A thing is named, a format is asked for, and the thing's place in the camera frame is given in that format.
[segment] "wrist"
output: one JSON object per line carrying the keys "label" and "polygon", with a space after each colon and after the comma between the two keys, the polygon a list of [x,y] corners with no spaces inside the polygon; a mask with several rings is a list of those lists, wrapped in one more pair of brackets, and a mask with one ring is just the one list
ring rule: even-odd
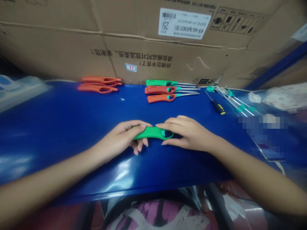
{"label": "wrist", "polygon": [[219,152],[223,152],[223,149],[227,145],[227,141],[220,136],[214,135],[212,140],[209,142],[209,146],[206,147],[206,152],[211,155],[215,155]]}

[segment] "person's right hand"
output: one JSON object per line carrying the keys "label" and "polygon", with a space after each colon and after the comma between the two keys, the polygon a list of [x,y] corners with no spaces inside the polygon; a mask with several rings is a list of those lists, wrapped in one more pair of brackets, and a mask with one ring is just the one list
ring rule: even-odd
{"label": "person's right hand", "polygon": [[182,115],[169,118],[156,126],[183,136],[181,139],[165,140],[162,145],[175,145],[185,149],[213,152],[215,146],[222,140],[221,137],[213,134],[197,121]]}

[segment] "barcode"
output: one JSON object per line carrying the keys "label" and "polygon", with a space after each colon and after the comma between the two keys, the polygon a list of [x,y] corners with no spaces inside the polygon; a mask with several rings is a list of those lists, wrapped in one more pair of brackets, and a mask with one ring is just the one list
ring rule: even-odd
{"label": "barcode", "polygon": [[172,19],[176,19],[176,14],[171,14],[171,13],[162,13],[162,17],[164,18],[172,18]]}

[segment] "green lighter handle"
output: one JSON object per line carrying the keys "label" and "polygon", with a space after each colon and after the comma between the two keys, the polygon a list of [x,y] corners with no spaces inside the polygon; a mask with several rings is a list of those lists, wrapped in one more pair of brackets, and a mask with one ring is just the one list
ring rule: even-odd
{"label": "green lighter handle", "polygon": [[146,80],[146,86],[176,86],[176,81],[165,81],[165,80]]}
{"label": "green lighter handle", "polygon": [[158,127],[146,127],[146,129],[138,134],[134,140],[142,139],[142,138],[159,138],[161,140],[167,140],[173,137],[174,133],[172,132],[172,135],[170,137],[165,137],[165,129],[161,129]]}

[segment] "finger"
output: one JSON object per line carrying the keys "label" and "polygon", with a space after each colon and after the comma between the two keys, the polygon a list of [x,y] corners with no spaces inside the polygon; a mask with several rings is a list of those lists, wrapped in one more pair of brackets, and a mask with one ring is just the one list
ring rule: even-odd
{"label": "finger", "polygon": [[129,129],[131,129],[133,126],[139,126],[139,125],[145,125],[147,127],[152,127],[151,124],[146,123],[141,120],[131,120],[131,121],[125,121],[119,123],[113,130],[117,131],[118,133],[123,133]]}
{"label": "finger", "polygon": [[146,128],[145,124],[142,124],[142,125],[139,125],[139,126],[135,126],[132,129],[130,129],[127,132],[125,132],[124,135],[126,137],[128,137],[130,140],[132,140],[133,138],[135,138],[136,135],[138,135],[139,133],[143,132],[145,130],[145,128]]}
{"label": "finger", "polygon": [[143,141],[142,139],[138,139],[137,140],[137,143],[138,143],[138,151],[142,151],[142,147],[143,147]]}
{"label": "finger", "polygon": [[184,115],[178,115],[177,118],[189,118],[189,117],[184,116]]}
{"label": "finger", "polygon": [[143,138],[142,141],[143,141],[143,144],[146,145],[146,147],[148,147],[148,140],[147,140],[147,138]]}
{"label": "finger", "polygon": [[187,148],[188,142],[183,138],[181,139],[171,138],[163,141],[161,145],[174,145],[182,148]]}
{"label": "finger", "polygon": [[133,153],[134,153],[135,155],[138,155],[138,145],[137,145],[137,143],[134,142],[134,141],[132,141],[132,142],[131,142],[131,147],[133,148]]}
{"label": "finger", "polygon": [[162,124],[156,124],[158,128],[166,129],[169,131],[172,131],[173,133],[180,134],[184,136],[184,127],[177,124],[171,124],[171,123],[162,123]]}
{"label": "finger", "polygon": [[168,118],[164,123],[172,123],[183,126],[185,124],[185,118]]}

